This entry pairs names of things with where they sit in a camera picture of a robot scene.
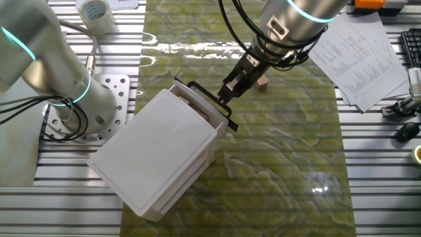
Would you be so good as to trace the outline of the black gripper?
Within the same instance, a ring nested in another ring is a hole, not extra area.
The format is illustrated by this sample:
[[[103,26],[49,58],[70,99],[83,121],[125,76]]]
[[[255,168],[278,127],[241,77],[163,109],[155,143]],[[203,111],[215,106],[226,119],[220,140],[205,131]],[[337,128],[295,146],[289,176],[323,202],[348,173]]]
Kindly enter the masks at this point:
[[[227,105],[233,98],[241,97],[269,67],[269,64],[258,61],[250,54],[244,54],[223,80],[223,89],[217,93],[217,100]]]

